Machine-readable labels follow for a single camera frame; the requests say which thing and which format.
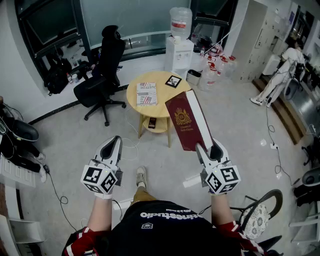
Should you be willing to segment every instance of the water bottle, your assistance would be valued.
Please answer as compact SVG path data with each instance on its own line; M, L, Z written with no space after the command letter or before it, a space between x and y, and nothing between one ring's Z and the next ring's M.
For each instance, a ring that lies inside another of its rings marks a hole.
M234 56L230 56L228 60L228 67L226 69L225 76L227 78L231 78L233 73L236 71L236 69L237 69L236 58Z
M211 56L204 56L203 60L200 63L200 73L202 73L214 60Z
M202 72L199 81L199 89L202 91L209 91L217 79L217 69L215 64L210 62L210 65Z
M173 7L171 15L171 34L186 40L191 33L192 11L189 8Z
M205 55L205 50L206 50L205 47L202 46L201 51L200 51L200 56Z
M224 77L226 77L226 71L228 68L228 61L225 56L221 56L220 59L221 59L221 61L219 63L217 71L218 71L218 74L220 75L220 79L222 80L222 79L224 79Z
M72 84L74 81L69 73L66 73L66 78L68 79L69 83Z

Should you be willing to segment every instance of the photo frame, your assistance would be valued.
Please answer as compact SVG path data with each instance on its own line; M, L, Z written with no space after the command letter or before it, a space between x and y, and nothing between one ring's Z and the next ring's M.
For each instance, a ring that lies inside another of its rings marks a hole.
M177 76L170 76L170 78L165 82L165 84L167 86L173 87L173 88L177 88L177 86L179 85L179 83L181 82L182 78L177 77Z

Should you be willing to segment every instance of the white chair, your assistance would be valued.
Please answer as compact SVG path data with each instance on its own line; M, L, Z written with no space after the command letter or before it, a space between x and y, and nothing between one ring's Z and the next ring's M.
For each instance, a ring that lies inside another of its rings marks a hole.
M308 239L308 240L296 240L294 238L291 242L295 243L301 243L301 242L319 242L320 241L320 201L315 202L315 214L309 215L306 217L305 221L301 222L293 222L289 224L289 227L302 227L302 226L308 226L308 225L316 225L316 237L314 239Z

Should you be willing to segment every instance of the gold emblem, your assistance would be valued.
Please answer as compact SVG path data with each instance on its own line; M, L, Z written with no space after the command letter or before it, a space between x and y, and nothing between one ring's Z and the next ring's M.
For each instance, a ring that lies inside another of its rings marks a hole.
M178 126L187 125L187 124L191 123L191 119L185 109L182 112L182 109L178 107L175 112L176 112L176 113L174 113L175 120L176 120L176 124Z

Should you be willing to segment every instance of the red book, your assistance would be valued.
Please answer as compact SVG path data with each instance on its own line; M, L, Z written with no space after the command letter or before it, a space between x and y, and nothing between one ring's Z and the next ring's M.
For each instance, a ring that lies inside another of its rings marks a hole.
M181 92L165 105L185 151L196 151L197 143L207 150L213 146L206 119L193 90Z

